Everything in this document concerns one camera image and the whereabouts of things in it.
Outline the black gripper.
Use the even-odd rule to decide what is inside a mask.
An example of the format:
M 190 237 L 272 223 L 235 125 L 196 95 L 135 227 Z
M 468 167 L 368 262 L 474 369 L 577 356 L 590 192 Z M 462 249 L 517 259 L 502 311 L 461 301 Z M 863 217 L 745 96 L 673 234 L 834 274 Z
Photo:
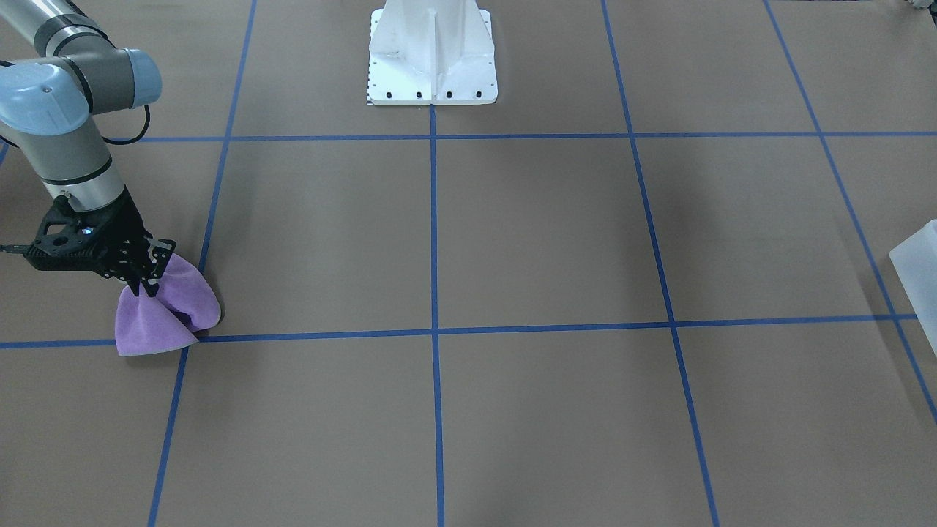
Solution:
M 141 289 L 156 297 L 176 241 L 147 230 L 130 191 L 123 189 L 116 200 L 89 212 L 88 227 L 93 229 L 91 240 L 102 250 L 98 261 L 103 276 L 124 281 L 133 296 Z

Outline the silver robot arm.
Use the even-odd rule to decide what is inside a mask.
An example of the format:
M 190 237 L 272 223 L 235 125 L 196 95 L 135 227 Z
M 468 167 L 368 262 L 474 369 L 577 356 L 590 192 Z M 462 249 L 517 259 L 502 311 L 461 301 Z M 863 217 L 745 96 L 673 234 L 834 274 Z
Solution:
M 145 51 L 116 47 L 71 1 L 4 1 L 2 19 L 37 58 L 2 63 L 2 139 L 51 195 L 36 236 L 5 244 L 40 271 L 87 271 L 153 297 L 176 244 L 154 238 L 95 116 L 148 110 L 162 91 Z

